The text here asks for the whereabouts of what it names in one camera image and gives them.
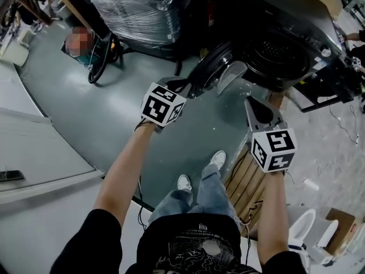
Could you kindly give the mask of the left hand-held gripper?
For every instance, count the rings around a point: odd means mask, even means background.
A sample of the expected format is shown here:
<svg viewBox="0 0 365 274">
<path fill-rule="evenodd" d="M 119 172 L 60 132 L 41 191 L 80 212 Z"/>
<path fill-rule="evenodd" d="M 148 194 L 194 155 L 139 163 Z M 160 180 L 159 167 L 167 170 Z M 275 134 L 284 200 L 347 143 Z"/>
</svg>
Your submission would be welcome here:
<svg viewBox="0 0 365 274">
<path fill-rule="evenodd" d="M 165 77 L 153 82 L 141 104 L 142 124 L 154 123 L 155 133 L 161 133 L 181 115 L 189 91 L 189 81 L 179 76 Z"/>
</svg>

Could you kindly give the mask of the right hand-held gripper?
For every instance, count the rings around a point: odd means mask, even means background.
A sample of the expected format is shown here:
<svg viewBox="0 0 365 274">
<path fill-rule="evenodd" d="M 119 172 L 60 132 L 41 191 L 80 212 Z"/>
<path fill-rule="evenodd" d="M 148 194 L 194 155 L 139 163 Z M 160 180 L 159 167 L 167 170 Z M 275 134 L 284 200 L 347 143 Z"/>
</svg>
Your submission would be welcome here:
<svg viewBox="0 0 365 274">
<path fill-rule="evenodd" d="M 264 173 L 290 167 L 298 150 L 294 130 L 271 103 L 248 96 L 245 99 L 250 153 Z"/>
</svg>

